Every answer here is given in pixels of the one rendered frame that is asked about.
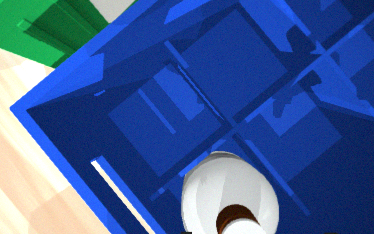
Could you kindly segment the green bottle crate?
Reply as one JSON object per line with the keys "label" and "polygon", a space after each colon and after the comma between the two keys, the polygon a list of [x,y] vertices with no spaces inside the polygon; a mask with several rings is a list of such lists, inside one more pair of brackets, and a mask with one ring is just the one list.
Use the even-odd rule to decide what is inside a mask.
{"label": "green bottle crate", "polygon": [[138,0],[0,0],[0,49],[56,69]]}

